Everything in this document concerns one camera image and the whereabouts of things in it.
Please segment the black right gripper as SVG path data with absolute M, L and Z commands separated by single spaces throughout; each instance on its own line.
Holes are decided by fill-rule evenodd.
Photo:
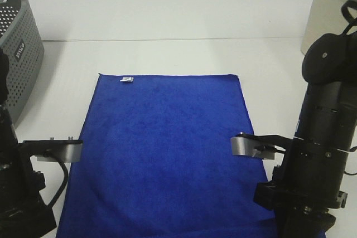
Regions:
M 277 165 L 271 181 L 257 184 L 253 201 L 274 212 L 278 237 L 323 236 L 336 222 L 329 209 L 344 208 L 348 194 L 339 191 L 334 200 L 309 197 L 284 185 L 281 172 L 282 166 Z

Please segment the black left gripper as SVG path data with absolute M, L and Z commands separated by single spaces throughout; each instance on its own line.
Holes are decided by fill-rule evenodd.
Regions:
M 29 195 L 16 172 L 1 170 L 1 237 L 42 237 L 56 226 L 41 195 Z

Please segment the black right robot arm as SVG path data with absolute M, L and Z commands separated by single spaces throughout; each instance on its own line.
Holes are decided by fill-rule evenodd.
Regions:
M 305 54 L 308 86 L 293 139 L 257 136 L 259 150 L 284 155 L 254 201 L 275 213 L 279 237 L 316 237 L 335 223 L 329 209 L 346 204 L 340 190 L 356 128 L 356 18 L 339 35 L 321 36 Z

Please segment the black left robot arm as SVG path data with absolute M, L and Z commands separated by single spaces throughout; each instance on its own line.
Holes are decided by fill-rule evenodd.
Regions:
M 52 207 L 40 195 L 42 172 L 35 172 L 30 157 L 20 153 L 6 101 L 8 56 L 1 52 L 1 237 L 43 237 L 56 227 Z

